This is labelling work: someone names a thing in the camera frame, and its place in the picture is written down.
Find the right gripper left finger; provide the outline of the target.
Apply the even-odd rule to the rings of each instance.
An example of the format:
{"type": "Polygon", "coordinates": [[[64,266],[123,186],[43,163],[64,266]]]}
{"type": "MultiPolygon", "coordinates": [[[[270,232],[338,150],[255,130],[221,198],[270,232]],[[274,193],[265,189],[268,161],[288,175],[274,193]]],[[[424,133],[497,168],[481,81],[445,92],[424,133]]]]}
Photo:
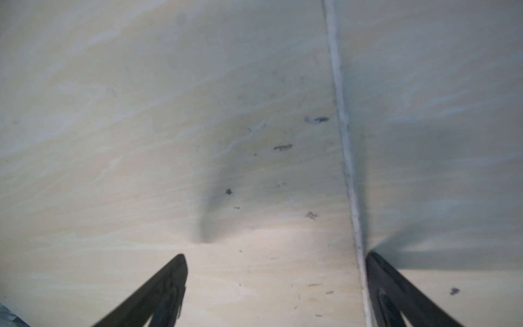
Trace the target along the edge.
{"type": "Polygon", "coordinates": [[[95,325],[175,326],[181,315],[188,266],[178,254],[95,325]]]}

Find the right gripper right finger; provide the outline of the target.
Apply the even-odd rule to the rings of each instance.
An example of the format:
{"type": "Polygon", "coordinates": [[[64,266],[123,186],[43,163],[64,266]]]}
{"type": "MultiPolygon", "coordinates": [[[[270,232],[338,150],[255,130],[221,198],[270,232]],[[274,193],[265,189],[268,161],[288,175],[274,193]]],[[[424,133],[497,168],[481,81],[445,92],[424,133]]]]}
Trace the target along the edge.
{"type": "Polygon", "coordinates": [[[378,326],[460,326],[376,252],[366,256],[370,301],[378,326]]]}

